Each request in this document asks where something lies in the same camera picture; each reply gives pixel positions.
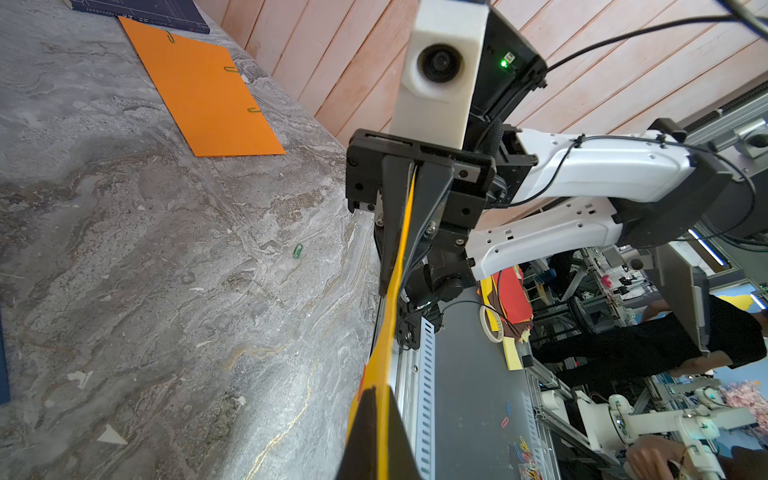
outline orange paper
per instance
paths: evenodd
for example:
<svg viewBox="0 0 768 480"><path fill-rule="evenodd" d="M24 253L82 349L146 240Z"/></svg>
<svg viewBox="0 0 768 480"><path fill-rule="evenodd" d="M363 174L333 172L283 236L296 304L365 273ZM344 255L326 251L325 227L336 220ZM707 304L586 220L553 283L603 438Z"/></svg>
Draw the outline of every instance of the orange paper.
<svg viewBox="0 0 768 480"><path fill-rule="evenodd" d="M286 153L226 48L120 22L196 157Z"/></svg>

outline blue paper clip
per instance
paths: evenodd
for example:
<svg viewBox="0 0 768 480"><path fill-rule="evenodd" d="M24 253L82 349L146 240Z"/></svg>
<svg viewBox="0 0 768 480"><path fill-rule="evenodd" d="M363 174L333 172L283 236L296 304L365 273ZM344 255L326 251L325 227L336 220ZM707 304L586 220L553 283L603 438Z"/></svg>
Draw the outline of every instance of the blue paper clip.
<svg viewBox="0 0 768 480"><path fill-rule="evenodd" d="M520 459L520 463L525 463L525 460L523 460L523 454L520 453L520 449L518 448L518 444L515 443L515 451L518 453L518 458Z"/></svg>

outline perforated metal strip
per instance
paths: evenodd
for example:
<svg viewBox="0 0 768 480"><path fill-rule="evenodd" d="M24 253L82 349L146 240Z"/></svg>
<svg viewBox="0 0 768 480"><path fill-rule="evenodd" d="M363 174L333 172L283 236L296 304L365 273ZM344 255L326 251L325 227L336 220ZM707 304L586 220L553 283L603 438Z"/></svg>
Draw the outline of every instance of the perforated metal strip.
<svg viewBox="0 0 768 480"><path fill-rule="evenodd" d="M435 327L422 319L416 466L422 480L435 480Z"/></svg>

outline gray workbench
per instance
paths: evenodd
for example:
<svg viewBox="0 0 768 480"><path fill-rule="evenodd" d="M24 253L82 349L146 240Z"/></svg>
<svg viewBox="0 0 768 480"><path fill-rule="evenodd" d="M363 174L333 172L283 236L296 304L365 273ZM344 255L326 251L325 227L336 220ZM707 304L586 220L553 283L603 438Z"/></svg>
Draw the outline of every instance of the gray workbench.
<svg viewBox="0 0 768 480"><path fill-rule="evenodd" d="M474 289L454 301L476 300ZM461 303L445 313L436 336L436 477L519 478L514 444L522 435L531 443L525 418L524 370L510 372L501 343L491 343L478 319L479 305ZM511 407L509 423L507 402Z"/></svg>
<svg viewBox="0 0 768 480"><path fill-rule="evenodd" d="M0 478L336 473L372 216L344 148L206 20L171 31L229 50L286 155L195 157L117 19L0 2Z"/></svg>

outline human hand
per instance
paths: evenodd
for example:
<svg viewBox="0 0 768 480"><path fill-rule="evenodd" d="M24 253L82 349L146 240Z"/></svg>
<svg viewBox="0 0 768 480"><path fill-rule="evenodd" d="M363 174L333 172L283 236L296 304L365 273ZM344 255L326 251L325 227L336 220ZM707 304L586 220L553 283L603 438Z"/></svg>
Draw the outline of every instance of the human hand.
<svg viewBox="0 0 768 480"><path fill-rule="evenodd" d="M685 445L658 435L641 435L627 450L635 475L641 480L674 480L667 462L679 462Z"/></svg>

